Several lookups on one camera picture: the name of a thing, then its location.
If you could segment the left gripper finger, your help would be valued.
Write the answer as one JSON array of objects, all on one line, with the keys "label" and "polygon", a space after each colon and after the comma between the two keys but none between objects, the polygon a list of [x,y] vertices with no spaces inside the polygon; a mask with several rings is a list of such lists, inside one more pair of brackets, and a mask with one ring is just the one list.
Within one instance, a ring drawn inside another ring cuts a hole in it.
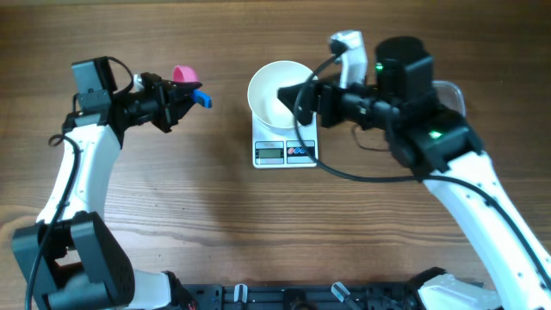
[{"label": "left gripper finger", "polygon": [[191,97],[184,97],[180,101],[175,101],[172,105],[174,109],[174,121],[173,124],[176,125],[195,105],[195,101]]},{"label": "left gripper finger", "polygon": [[181,91],[195,91],[202,87],[200,82],[177,82],[171,80],[162,80],[163,90],[172,91],[172,90],[181,90]]}]

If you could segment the pink scoop blue handle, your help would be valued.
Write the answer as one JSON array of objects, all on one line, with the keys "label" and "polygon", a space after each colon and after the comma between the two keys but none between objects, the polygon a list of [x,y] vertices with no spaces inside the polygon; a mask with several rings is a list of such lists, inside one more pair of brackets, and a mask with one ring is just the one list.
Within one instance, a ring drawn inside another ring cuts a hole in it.
[{"label": "pink scoop blue handle", "polygon": [[212,98],[200,91],[200,79],[196,71],[187,65],[176,65],[172,72],[172,80],[191,89],[190,96],[195,103],[205,109],[212,108]]}]

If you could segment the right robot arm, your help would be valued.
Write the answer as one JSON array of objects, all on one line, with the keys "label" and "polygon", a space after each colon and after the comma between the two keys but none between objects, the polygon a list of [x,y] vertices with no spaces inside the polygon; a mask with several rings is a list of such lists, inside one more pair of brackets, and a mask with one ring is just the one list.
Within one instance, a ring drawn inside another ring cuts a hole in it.
[{"label": "right robot arm", "polygon": [[479,135],[462,113],[445,106],[433,84],[433,59],[421,40],[393,37],[375,49],[376,82],[365,82],[367,60],[357,31],[334,34],[331,62],[341,78],[317,72],[280,88],[278,99],[295,126],[318,115],[323,127],[353,121],[379,128],[409,178],[433,194],[466,235],[494,284],[485,290],[432,268],[413,277],[406,309],[547,309],[550,256],[529,229],[493,168]]}]

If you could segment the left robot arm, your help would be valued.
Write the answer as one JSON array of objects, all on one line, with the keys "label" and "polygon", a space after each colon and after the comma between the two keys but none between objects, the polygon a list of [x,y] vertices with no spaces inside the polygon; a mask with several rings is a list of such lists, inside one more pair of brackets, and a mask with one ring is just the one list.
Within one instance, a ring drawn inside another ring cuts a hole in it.
[{"label": "left robot arm", "polygon": [[211,98],[190,67],[171,79],[143,72],[119,88],[103,56],[76,62],[71,112],[49,146],[64,156],[53,191],[32,226],[15,230],[12,251],[25,277],[27,309],[196,309],[169,271],[136,270],[104,221],[108,183],[125,132],[146,123],[168,133]]}]

